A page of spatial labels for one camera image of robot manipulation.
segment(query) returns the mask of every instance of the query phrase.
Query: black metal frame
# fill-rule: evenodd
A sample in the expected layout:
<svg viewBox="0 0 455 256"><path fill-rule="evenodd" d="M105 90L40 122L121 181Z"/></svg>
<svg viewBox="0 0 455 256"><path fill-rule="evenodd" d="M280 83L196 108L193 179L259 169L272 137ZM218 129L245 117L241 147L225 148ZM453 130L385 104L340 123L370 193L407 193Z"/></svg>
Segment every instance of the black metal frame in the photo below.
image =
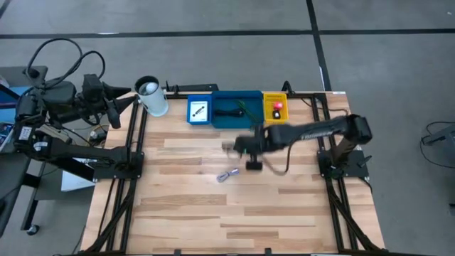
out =
<svg viewBox="0 0 455 256"><path fill-rule="evenodd" d="M132 145L132 140L133 140L133 133L134 133L134 125L136 124L136 119L137 119L137 110L139 109L139 103L138 100L135 100L133 102L133 110L132 110L132 115L129 120L129 128L128 128L128 134L127 134L127 140L126 140L126 147L128 149L131 148ZM94 171L93 168L86 166L85 164L80 163L79 161L76 161L72 158L64 158L64 159L57 159L57 160L52 160L48 161L51 164L54 164L58 167L60 167L63 170L66 170L72 174L75 174L81 178L87 179L88 181L94 181L96 182L99 178L117 178L119 179L119 187L117 188L117 194L114 202L114 212L112 215L117 213L117 211L120 209L121 206L121 199L123 195L123 190L124 190L124 182L126 180L131 180L130 183L130 189L133 189L132 191L129 191L131 194L130 197L134 198L134 189L136 187L136 179L141 177L141 172L142 172L142 166L143 166L143 160L144 160L144 152L142 152L142 145L144 142L144 133L145 133L145 126L146 126L146 119L147 119L147 111L142 112L141 116L141 124L139 128L139 136L137 138L137 144L136 144L136 151L131 152L129 158L131 160L137 161L138 164L135 164L135 168L126 172L126 171L121 171L117 170L116 168L100 168L96 167L96 171ZM66 145L63 144L65 147L65 150L68 150L68 147L72 147L73 145ZM80 157L85 156L90 158L90 154L93 152L97 152L98 156L100 154L105 154L109 155L112 153L113 149L97 149L97 148L90 148L86 146L74 146L73 150L75 152L75 155L78 155ZM34 188L31 199L28 203L28 207L26 210L26 214L24 216L22 225L21 225L21 230L29 230L33 225L33 217L35 215L36 208L38 206L39 200L36 200L36 193L38 191L39 183L41 181L41 174L43 173L43 167L41 168L40 176L33 176L30 174L25 174L23 178L23 185L25 186L30 186ZM126 207L126 212L127 216L129 218L131 217L132 214L132 201L127 201L127 207ZM130 219L128 221L125 221L124 225L124 230L129 229L129 224L130 224ZM115 226L113 227L113 232L112 236L109 236L109 241L107 243L107 248L112 249L112 244L114 241L114 234L115 234Z"/></svg>
<svg viewBox="0 0 455 256"><path fill-rule="evenodd" d="M214 90L218 90L218 86L216 87L208 87L209 85L198 85L201 92L210 92ZM172 93L168 93L166 97L170 100L178 100L178 99L186 99L188 95L197 94L197 92L189 93L189 94L180 94L181 92L188 92L184 88L182 90L171 90ZM315 122L321 121L319 117L319 109L322 109L323 118L325 120L330 119L330 113L327 105L327 98L325 93L295 93L292 90L291 85L289 82L285 82L282 88L282 91L286 92L287 97L289 99L309 99L311 102L311 110L313 112L313 118ZM128 127L128 134L126 140L126 146L132 145L132 134L134 131L135 126L135 119L137 115L138 105L133 106L132 110L132 118L130 119L129 127ZM142 144L144 141L144 133L145 133L145 124L146 118L148 114L147 111L142 112L141 116L141 124L139 128L139 139L136 146L136 152L141 152ZM335 149L337 147L335 143L335 138L333 136L329 137L329 144L331 149L326 150L326 146L324 144L324 140L322 138L318 138L318 145L319 151L321 152L331 152L331 149ZM355 220L352 218L350 214L350 206L348 202L348 194L346 192L346 185L344 183L343 176L336 177L338 181L338 190L340 192L340 197L337 196L335 192L335 188L333 187L332 179L333 177L330 175L324 175L326 172L321 171L321 176L324 178L326 183L326 189L328 194L329 200L329 207L331 211L332 223L333 223L333 231L336 239L337 250L339 254L342 255L352 255L352 256L361 256L361 255L371 255L371 256L410 256L413 254L404 254L404 253L395 253L395 252L388 252L385 249L380 249L378 246L374 245L370 239L363 233L360 227L357 225ZM129 190L127 191L124 200L122 201L123 190L124 190L124 183L125 179L119 179L119 183L117 185L117 192L114 201L114 209L112 212L112 219L106 225L106 228L101 232L101 235L98 239L94 242L92 246L90 246L86 251L81 252L83 255L94 255L94 256L101 256L101 255L127 255L127 243L129 237L129 226L131 224L132 218L132 208L133 208L133 201L134 201L134 194L137 185L137 179L132 179L129 184ZM350 241L350 249L346 249L343 244L343 235L341 232L341 225L340 220L338 218L338 212L343 216L344 220L346 221L346 226L348 229L349 234L349 241ZM120 243L119 250L113 250L114 244L114 237L116 232L116 227L118 224L119 219L122 215L125 214L123 228L122 228L122 237ZM107 241L106 251L100 252L102 246ZM360 244L365 248L365 250L358 249L358 241ZM154 254L155 256L172 256L172 255L182 255L180 249L175 249L174 254ZM204 256L215 256L215 255L231 255L231 254L207 254ZM263 254L235 254L235 255L246 255L246 256L254 256L254 255L273 255L272 250L270 248L265 248ZM275 255L312 255L312 254L275 254Z"/></svg>

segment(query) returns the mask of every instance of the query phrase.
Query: cable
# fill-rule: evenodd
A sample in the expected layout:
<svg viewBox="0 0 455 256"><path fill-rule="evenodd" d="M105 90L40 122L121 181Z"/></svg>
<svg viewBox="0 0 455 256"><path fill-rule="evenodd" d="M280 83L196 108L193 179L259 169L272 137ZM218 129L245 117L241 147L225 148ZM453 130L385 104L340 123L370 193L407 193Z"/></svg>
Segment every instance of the cable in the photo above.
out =
<svg viewBox="0 0 455 256"><path fill-rule="evenodd" d="M233 169L232 171L226 171L225 173L218 175L218 176L216 177L216 180L217 180L219 183L222 183L223 181L225 181L226 179L228 179L230 176L239 175L239 174L240 174L239 169L238 169L238 168L235 168L235 169Z"/></svg>
<svg viewBox="0 0 455 256"><path fill-rule="evenodd" d="M229 116L229 117L243 117L245 114L242 109L238 108L235 110L215 110L213 112L215 116L223 117L223 116Z"/></svg>
<svg viewBox="0 0 455 256"><path fill-rule="evenodd" d="M73 41L73 40L71 40L69 38L54 38L54 39L50 39L50 40L47 40L46 42L42 43L38 47L38 49L36 49L35 53L32 55L31 59L28 62L27 68L26 68L26 77L28 78L30 83L32 85L34 85L35 87L37 87L37 88L40 88L39 85L35 84L33 79L30 77L31 66L33 65L33 62L35 61L35 59L38 56L38 54L41 52L41 50L43 50L44 46L48 45L49 43L55 42L55 41L67 41L67 42L72 43L73 45L76 46L77 51L79 52L79 58L82 57L82 49L81 49L81 47L75 41ZM63 78L63 79L67 78L69 75L73 74L79 68L79 66L80 66L80 62L77 63L77 61L76 61L76 63L66 72L66 74L64 74L63 76L61 76L59 78L55 78L55 79L59 80L61 78Z"/></svg>
<svg viewBox="0 0 455 256"><path fill-rule="evenodd" d="M41 50L43 50L44 46L48 45L49 43L55 42L55 41L67 41L67 42L72 43L74 46L76 46L77 51L79 52L79 58L76 60L76 62L73 64L73 66L71 66L71 68L64 75L53 78L51 81L54 81L54 82L51 85L46 86L46 83L44 83L43 85L38 85L35 83L35 81L30 76L31 66L33 65L33 62L35 61L38 54L41 52ZM90 54L98 55L101 59L102 69L101 69L101 73L98 75L98 78L101 78L106 71L106 62L105 62L105 59L102 57L101 53L98 53L95 50L91 50L91 51L88 51L88 52L82 54L82 48L75 41L68 39L68 38L53 38L53 39L47 40L46 42L42 43L38 47L38 49L36 49L35 53L32 55L31 59L29 60L29 62L27 64L26 70L25 70L25 75L26 75L28 81L30 81L30 83L33 85L33 87L30 87L25 92L23 92L21 94L21 96L19 96L18 102L20 102L22 100L22 97L24 95L27 95L30 91L32 91L33 88L45 90L45 89L52 88L52 87L56 86L57 84L59 84L60 82L64 81L64 79L66 79L68 76L72 75L80 67L82 60Z"/></svg>
<svg viewBox="0 0 455 256"><path fill-rule="evenodd" d="M247 114L247 116L250 118L250 120L252 121L253 124L259 123L258 118L253 113L251 113L251 111L249 109L247 109L247 105L245 104L244 101L236 100L236 103L239 106L239 108L242 109L243 112L245 112Z"/></svg>
<svg viewBox="0 0 455 256"><path fill-rule="evenodd" d="M300 100L303 101L308 107L311 107L311 104L306 102L303 98L301 98ZM349 111L345 110L345 109L329 109L329 108L327 108L327 110L328 111L343 111L345 113L345 115L349 115Z"/></svg>
<svg viewBox="0 0 455 256"><path fill-rule="evenodd" d="M427 132L429 134L432 134L430 131L429 131L429 127L432 126L433 124L455 124L455 122L447 122L447 121L435 121L435 122L431 122L429 124L427 124L427 126L425 127L425 129L427 130Z"/></svg>
<svg viewBox="0 0 455 256"><path fill-rule="evenodd" d="M432 160L428 159L427 156L425 156L425 153L424 153L424 150L423 150L422 146L424 145L424 141L423 141L423 140L424 140L425 138L427 138L427 137L429 137L429 135L427 135L427 136L425 136L425 137L422 137L422 138L420 139L420 144L419 144L419 146L420 146L420 153L421 153L422 156L425 158L425 160L427 160L429 163L434 164L434 165L436 165L436 166L445 167L445 168L449 168L449 169L455 169L455 166L447 166L447 165L443 165L443 164L438 164L438 163L433 162Z"/></svg>
<svg viewBox="0 0 455 256"><path fill-rule="evenodd" d="M366 181L365 178L358 177L363 183L365 183L371 190L371 193L373 194L373 187L371 186L370 182Z"/></svg>
<svg viewBox="0 0 455 256"><path fill-rule="evenodd" d="M277 171L275 170L275 168L273 167L273 165L269 162L269 160L267 160L264 156L262 157L262 160L263 162L270 168L270 170L273 172L273 174L277 175L277 176L284 176L287 174L288 170L289 170L289 162L291 161L291 148L292 146L294 145L294 143L296 143L298 141L298 139L295 139L294 141L292 141L290 144L289 144L289 147L287 149L287 158L286 158L286 169L284 171Z"/></svg>
<svg viewBox="0 0 455 256"><path fill-rule="evenodd" d="M57 168L53 169L52 171L49 171L48 173L41 174L40 178L43 177L43 176L46 176L46 175L48 175L48 174L51 174L51 173L57 171L58 169L59 169L59 168L57 167ZM15 187L15 188L13 188L13 189L11 189L10 191L8 191L8 193L6 193L4 196L2 196L2 197L0 198L0 201L4 200L5 197L9 196L10 193L13 193L13 191L15 191L16 189L20 188L21 186L22 186L22 184L19 185L19 186L17 186L17 187Z"/></svg>
<svg viewBox="0 0 455 256"><path fill-rule="evenodd" d="M294 143L296 143L297 141L300 141L301 140L301 136L302 134L305 134L305 133L309 133L309 132L312 132L314 130L317 130L317 129L320 129L320 127L315 127L313 129L310 129L308 131L305 131L305 132L302 132L301 134L299 134L290 144L289 144L289 147L287 149L287 159L286 159L286 169L284 171L277 171L277 170L274 170L272 165L269 164L269 166L271 167L271 170L274 172L274 174L278 175L278 176L284 176L287 174L288 170L289 170L289 162L291 161L291 148L292 146L294 145Z"/></svg>
<svg viewBox="0 0 455 256"><path fill-rule="evenodd" d="M84 235L84 229L85 229L85 225L82 228L82 232L80 233L79 240L77 241L77 244L74 246L73 252L71 252L71 254L75 254L76 253L77 246L80 244L80 241L82 241L82 237Z"/></svg>
<svg viewBox="0 0 455 256"><path fill-rule="evenodd" d="M109 187L109 193L107 194L107 200L106 200L106 205L105 205L105 210L102 213L101 217L101 223L100 223L100 229L98 230L98 237L101 236L101 229L102 229L102 224L105 221L106 217L106 212L107 212L107 207L109 205L109 202L111 201L111 193L112 189L114 188L114 183L115 183L115 178L112 179L111 186Z"/></svg>
<svg viewBox="0 0 455 256"><path fill-rule="evenodd" d="M101 126L100 128L101 128L103 131L107 132L107 130L106 130L105 128L103 128L103 126L108 127L109 124L99 124L98 126ZM90 128L93 128L93 125L92 125L92 126L89 126L89 127L86 127L86 128L76 128L76 129L73 129L73 130L75 130L75 131L82 131L82 130L90 129Z"/></svg>
<svg viewBox="0 0 455 256"><path fill-rule="evenodd" d="M103 132L105 132L107 134L107 131L105 130L105 128L102 127L102 125L100 124L100 128Z"/></svg>
<svg viewBox="0 0 455 256"><path fill-rule="evenodd" d="M72 131L72 130L70 130L70 129L64 127L64 126L62 126L62 129L65 129L65 130L71 132L72 134L76 135L77 137L81 138L81 140L83 140L84 142L86 142L89 146L93 146L93 145L91 145L91 143L90 143L88 140L86 140L84 137L80 136L80 135L77 134L76 132L74 132L74 131Z"/></svg>

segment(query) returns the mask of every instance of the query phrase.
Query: wooden tabletop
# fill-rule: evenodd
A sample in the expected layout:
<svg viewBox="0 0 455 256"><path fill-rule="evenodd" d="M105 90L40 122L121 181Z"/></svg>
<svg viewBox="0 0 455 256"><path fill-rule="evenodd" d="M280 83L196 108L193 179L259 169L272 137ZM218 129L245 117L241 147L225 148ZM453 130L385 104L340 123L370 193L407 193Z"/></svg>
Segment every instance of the wooden tabletop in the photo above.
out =
<svg viewBox="0 0 455 256"><path fill-rule="evenodd" d="M329 108L348 110L346 94L327 92L327 98ZM313 122L311 108L301 100L288 100L288 104L289 123ZM249 131L192 126L186 122L186 106L186 100L169 100L165 116L149 116L147 120L146 159L134 198L128 253L173 253L174 249L203 254L258 253L266 247L275 253L337 252L315 139L292 147L286 176L275 176L265 165L259 173L246 171L245 160L227 158L221 143ZM109 130L107 148L124 145L131 110L132 106L122 113L122 128ZM331 112L331 117L342 114ZM275 169L284 170L286 152L265 157ZM240 175L217 182L218 174L237 167ZM377 246L383 247L370 189L358 178L346 178L345 182L354 219ZM110 184L105 180L95 187L81 250L97 237ZM340 219L344 243L349 247L346 225ZM114 249L119 248L121 229L122 220Z"/></svg>

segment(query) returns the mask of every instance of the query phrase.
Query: gray floor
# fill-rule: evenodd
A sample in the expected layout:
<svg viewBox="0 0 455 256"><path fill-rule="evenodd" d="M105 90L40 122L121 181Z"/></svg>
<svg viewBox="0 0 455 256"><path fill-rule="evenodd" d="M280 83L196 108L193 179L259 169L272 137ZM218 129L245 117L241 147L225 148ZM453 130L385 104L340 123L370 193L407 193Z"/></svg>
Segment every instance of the gray floor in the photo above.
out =
<svg viewBox="0 0 455 256"><path fill-rule="evenodd" d="M314 0L320 29L455 28L453 1ZM309 29L305 1L13 0L1 33L106 33L223 29ZM454 34L322 36L333 90L348 93L351 109L365 115L375 138L364 147L379 221L388 249L430 255L455 251L455 170L427 163L419 138L427 123L454 121ZM43 40L0 40L0 65L25 65ZM312 36L79 39L83 50L106 58L105 82L132 86L142 75L161 82L216 82L224 90L321 90ZM46 48L36 64L61 74L76 58L65 43ZM88 58L71 80L99 72ZM439 147L424 149L455 165ZM22 188L2 255L66 254L85 224L90 191L38 206L39 234L18 230L30 191Z"/></svg>

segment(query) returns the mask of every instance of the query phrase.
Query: wire bundle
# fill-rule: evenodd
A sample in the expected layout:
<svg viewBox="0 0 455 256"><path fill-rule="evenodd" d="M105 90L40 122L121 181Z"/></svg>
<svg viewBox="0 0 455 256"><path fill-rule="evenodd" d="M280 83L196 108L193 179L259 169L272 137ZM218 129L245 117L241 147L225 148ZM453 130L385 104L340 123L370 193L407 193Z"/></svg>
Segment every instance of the wire bundle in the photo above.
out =
<svg viewBox="0 0 455 256"><path fill-rule="evenodd" d="M259 123L258 118L253 113L251 113L251 111L249 109L247 109L247 105L245 104L245 102L243 100L236 100L236 103L239 106L239 108L241 110L243 110L243 112L245 112L245 114L247 114L248 118L250 118L254 124Z"/></svg>
<svg viewBox="0 0 455 256"><path fill-rule="evenodd" d="M216 180L217 180L219 183L222 183L223 181L225 181L226 179L228 179L230 176L234 176L234 175L238 175L238 174L240 174L239 169L238 169L238 168L235 168L235 169L233 169L232 171L226 171L225 173L218 175L218 176L216 177Z"/></svg>

